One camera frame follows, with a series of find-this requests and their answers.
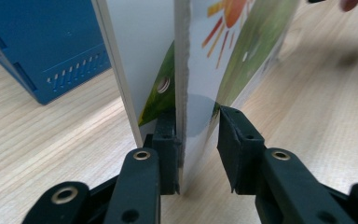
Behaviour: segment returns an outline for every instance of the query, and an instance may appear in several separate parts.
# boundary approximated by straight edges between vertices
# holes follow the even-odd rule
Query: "light wood grain surface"
[[[348,192],[358,182],[358,8],[302,3],[242,111],[268,147],[295,152],[322,183]],[[96,187],[133,148],[111,70],[42,106],[0,66],[0,223],[20,223],[63,181]],[[230,193],[214,150],[187,193],[162,197],[162,222],[258,223],[254,199]]]

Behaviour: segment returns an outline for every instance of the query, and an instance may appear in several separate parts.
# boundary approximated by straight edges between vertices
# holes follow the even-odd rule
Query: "metal rivet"
[[[63,204],[71,202],[78,194],[77,188],[70,186],[57,190],[51,197],[51,201],[55,204]]]
[[[138,151],[133,154],[133,158],[137,161],[144,161],[149,159],[150,153],[148,151]]]
[[[272,156],[275,159],[278,159],[280,161],[288,161],[288,160],[290,160],[290,156],[287,153],[282,152],[282,151],[273,151]]]

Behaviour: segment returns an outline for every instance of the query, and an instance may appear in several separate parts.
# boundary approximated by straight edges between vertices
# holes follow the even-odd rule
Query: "orange sun ray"
[[[209,41],[211,40],[212,36],[214,36],[214,33],[216,33],[217,29],[222,24],[222,22],[223,22],[223,17],[220,18],[220,20],[216,23],[216,25],[214,26],[212,31],[209,33],[208,37],[206,37],[205,40],[202,42],[202,48],[205,48],[205,46],[209,43]]]
[[[219,68],[220,58],[222,57],[223,50],[225,49],[225,44],[226,44],[226,41],[227,41],[227,36],[228,36],[228,31],[226,31],[225,40],[223,41],[222,49],[220,49],[220,54],[219,54],[219,59],[217,60],[216,69]]]
[[[211,17],[212,15],[216,14],[218,11],[223,9],[223,1],[214,3],[213,5],[210,5],[208,7],[208,17]]]
[[[207,54],[207,57],[209,58],[214,50],[214,46],[216,46],[216,43],[217,41],[219,40],[220,38],[220,35],[222,35],[223,33],[223,30],[226,28],[226,26],[222,26],[219,30],[219,34],[217,35],[216,39],[214,40],[212,46],[211,46],[211,49],[209,50],[208,54]]]

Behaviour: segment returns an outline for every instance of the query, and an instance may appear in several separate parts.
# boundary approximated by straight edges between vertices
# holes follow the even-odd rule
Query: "blue container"
[[[90,0],[0,0],[0,64],[42,105],[110,67]]]

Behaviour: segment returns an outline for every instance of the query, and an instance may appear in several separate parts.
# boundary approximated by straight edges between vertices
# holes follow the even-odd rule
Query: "colorful printed graphic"
[[[217,36],[215,37],[214,42],[212,43],[212,45],[208,51],[208,54],[207,54],[208,58],[213,53],[214,48],[217,44],[217,41],[221,37],[222,33],[224,33],[224,31],[226,30],[225,37],[224,37],[225,39],[224,39],[222,47],[220,49],[219,59],[217,60],[216,69],[219,68],[220,59],[222,57],[223,50],[225,49],[225,45],[227,42],[227,37],[229,36],[230,28],[233,27],[235,23],[237,23],[239,18],[241,18],[240,27],[243,26],[243,22],[245,20],[244,13],[249,14],[249,11],[250,11],[249,3],[251,3],[251,2],[253,2],[253,0],[221,0],[220,2],[217,2],[217,3],[208,7],[208,12],[207,12],[208,18],[212,17],[213,15],[215,15],[216,13],[219,13],[219,12],[221,12],[223,14],[218,19],[218,21],[217,21],[216,25],[214,26],[214,28],[212,29],[212,31],[208,34],[208,36],[202,42],[202,48],[205,48],[208,45],[208,43],[210,42],[210,40],[212,39],[212,37],[215,36],[215,34],[218,30]],[[232,31],[232,33],[231,33],[231,38],[230,38],[230,42],[229,42],[230,49],[234,42],[234,36],[235,36],[235,30]]]
[[[138,119],[139,126],[143,126],[153,119],[156,119],[161,112],[175,108],[175,68],[173,49],[174,47],[172,43],[165,55],[161,67],[159,68],[156,81],[150,91],[141,116]]]

